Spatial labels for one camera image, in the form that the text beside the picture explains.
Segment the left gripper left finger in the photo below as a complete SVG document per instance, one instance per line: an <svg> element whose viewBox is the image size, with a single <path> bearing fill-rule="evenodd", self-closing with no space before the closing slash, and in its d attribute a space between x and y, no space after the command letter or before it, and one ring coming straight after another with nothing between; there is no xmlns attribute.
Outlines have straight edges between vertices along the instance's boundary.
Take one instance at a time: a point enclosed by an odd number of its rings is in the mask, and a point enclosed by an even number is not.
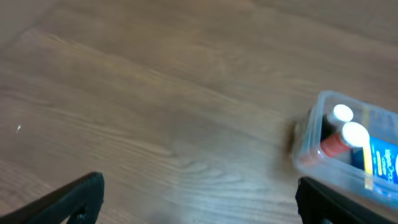
<svg viewBox="0 0 398 224"><path fill-rule="evenodd" d="M104 178L90 172L24 207L1 217L1 223L94 224L104 202Z"/></svg>

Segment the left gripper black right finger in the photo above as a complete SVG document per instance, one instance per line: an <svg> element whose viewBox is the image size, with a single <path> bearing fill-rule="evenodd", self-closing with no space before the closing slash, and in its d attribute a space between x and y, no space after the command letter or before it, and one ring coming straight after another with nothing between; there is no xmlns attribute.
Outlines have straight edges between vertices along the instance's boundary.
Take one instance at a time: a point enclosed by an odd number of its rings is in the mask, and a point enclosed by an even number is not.
<svg viewBox="0 0 398 224"><path fill-rule="evenodd" d="M298 214L305 224L394 223L310 177L298 180L295 199Z"/></svg>

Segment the blue yellow medicine box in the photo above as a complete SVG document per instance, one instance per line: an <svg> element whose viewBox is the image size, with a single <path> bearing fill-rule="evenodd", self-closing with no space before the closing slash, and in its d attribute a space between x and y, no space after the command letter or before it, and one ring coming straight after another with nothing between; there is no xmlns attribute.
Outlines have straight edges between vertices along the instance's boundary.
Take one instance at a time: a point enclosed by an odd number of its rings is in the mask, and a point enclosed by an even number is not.
<svg viewBox="0 0 398 224"><path fill-rule="evenodd" d="M397 185L397 145L370 136L366 147L350 151L350 163L369 175Z"/></svg>

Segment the orange tube white cap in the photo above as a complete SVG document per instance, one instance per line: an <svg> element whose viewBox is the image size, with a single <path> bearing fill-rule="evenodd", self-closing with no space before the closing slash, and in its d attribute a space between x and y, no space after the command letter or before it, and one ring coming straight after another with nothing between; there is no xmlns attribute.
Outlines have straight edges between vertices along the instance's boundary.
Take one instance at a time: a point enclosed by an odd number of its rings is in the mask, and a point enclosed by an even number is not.
<svg viewBox="0 0 398 224"><path fill-rule="evenodd" d="M329 157L349 151L352 148L364 147L369 144L368 130L359 123L345 123L341 129L320 143L321 150Z"/></svg>

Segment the black bottle white cap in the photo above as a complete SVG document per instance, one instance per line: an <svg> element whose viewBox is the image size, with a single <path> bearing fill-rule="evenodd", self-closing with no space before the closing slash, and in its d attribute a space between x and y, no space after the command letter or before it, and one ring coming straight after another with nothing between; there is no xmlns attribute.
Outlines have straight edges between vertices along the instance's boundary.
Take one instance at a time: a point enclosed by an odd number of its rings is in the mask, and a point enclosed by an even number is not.
<svg viewBox="0 0 398 224"><path fill-rule="evenodd" d="M325 140L335 133L342 125L350 122L354 113L349 106L344 104L335 105L329 112L322 117L322 130L320 141Z"/></svg>

